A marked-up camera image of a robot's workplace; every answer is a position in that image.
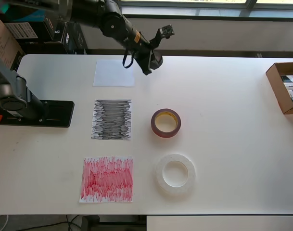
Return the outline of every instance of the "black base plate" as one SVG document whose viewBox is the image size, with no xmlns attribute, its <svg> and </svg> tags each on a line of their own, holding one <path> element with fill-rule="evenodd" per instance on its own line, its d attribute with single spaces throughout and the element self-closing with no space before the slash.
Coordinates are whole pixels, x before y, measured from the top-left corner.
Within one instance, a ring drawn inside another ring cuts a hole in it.
<svg viewBox="0 0 293 231">
<path fill-rule="evenodd" d="M 30 120 L 25 118 L 14 117 L 7 111 L 0 110 L 3 115 L 0 125 L 16 126 L 35 126 L 35 127 L 56 127 L 68 128 L 74 111 L 74 102 L 58 100 L 41 100 L 45 108 L 45 114 L 42 119 Z"/>
</svg>

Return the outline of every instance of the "black cable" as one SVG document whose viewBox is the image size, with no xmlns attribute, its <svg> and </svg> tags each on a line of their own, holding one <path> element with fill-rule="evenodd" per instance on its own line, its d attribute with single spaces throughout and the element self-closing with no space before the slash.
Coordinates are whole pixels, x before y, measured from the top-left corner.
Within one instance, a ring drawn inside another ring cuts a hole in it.
<svg viewBox="0 0 293 231">
<path fill-rule="evenodd" d="M 60 225 L 60 224 L 75 225 L 75 226 L 77 226 L 79 229 L 81 229 L 81 227 L 78 226 L 78 225 L 75 224 L 75 223 L 68 222 L 68 221 L 63 221 L 63 222 L 59 222 L 59 223 L 55 223 L 55 224 L 51 224 L 51 225 L 36 226 L 36 227 L 31 227 L 31 228 L 22 229 L 22 230 L 17 230 L 17 231 L 26 231 L 26 230 L 32 230 L 32 229 L 38 229 L 38 228 L 45 228 L 45 227 L 55 226 L 55 225 Z"/>
<path fill-rule="evenodd" d="M 134 59 L 134 57 L 135 57 L 135 54 L 136 54 L 136 52 L 134 51 L 134 52 L 132 53 L 132 55 L 131 55 L 131 62 L 130 62 L 130 64 L 129 64 L 128 66 L 125 66 L 125 62 L 126 62 L 127 55 L 128 55 L 128 49 L 125 50 L 125 54 L 124 54 L 124 58 L 123 58 L 123 67 L 124 67 L 124 68 L 128 69 L 128 68 L 131 67 L 131 65 L 133 64 L 133 59 Z"/>
<path fill-rule="evenodd" d="M 69 229 L 71 229 L 71 224 L 75 225 L 75 223 L 73 223 L 74 219 L 76 219 L 79 215 L 75 216 L 74 218 L 72 218 L 72 220 L 70 221 L 69 225 L 68 225 L 68 231 L 70 231 Z"/>
<path fill-rule="evenodd" d="M 73 231 L 70 227 L 70 224 L 68 224 L 68 231 Z"/>
</svg>

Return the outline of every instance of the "sheet of paper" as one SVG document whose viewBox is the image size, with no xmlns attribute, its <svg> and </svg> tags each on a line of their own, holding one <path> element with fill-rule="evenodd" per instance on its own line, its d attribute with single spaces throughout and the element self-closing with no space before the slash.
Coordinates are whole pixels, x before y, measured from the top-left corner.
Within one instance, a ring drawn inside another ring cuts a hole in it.
<svg viewBox="0 0 293 231">
<path fill-rule="evenodd" d="M 91 138 L 130 140 L 131 100 L 95 100 Z"/>
<path fill-rule="evenodd" d="M 125 69 L 122 60 L 98 60 L 94 87 L 134 87 L 132 67 Z"/>
<path fill-rule="evenodd" d="M 129 156 L 85 158 L 80 202 L 132 202 L 132 168 Z"/>
</svg>

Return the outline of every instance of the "clear tape roll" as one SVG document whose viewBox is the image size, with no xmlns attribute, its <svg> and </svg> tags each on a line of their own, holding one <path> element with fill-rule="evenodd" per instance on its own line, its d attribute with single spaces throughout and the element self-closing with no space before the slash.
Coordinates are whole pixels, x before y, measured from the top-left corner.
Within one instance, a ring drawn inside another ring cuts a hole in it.
<svg viewBox="0 0 293 231">
<path fill-rule="evenodd" d="M 164 179 L 164 168 L 171 161 L 181 162 L 188 171 L 188 176 L 184 184 L 175 187 L 168 184 Z M 156 167 L 156 177 L 159 185 L 169 194 L 178 195 L 186 193 L 195 183 L 195 168 L 193 163 L 186 157 L 180 154 L 166 155 L 160 159 Z"/>
</svg>

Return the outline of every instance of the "wall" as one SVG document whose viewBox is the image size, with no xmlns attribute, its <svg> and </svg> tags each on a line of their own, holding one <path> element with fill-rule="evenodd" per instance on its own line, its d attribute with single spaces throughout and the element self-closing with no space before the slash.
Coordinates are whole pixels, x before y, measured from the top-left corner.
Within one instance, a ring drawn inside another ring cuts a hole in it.
<svg viewBox="0 0 293 231">
<path fill-rule="evenodd" d="M 160 50 L 293 51 L 293 22 L 246 22 L 130 18 L 146 39 L 159 27 L 172 24 L 175 35 Z M 90 49 L 120 49 L 99 29 L 83 26 Z"/>
</svg>

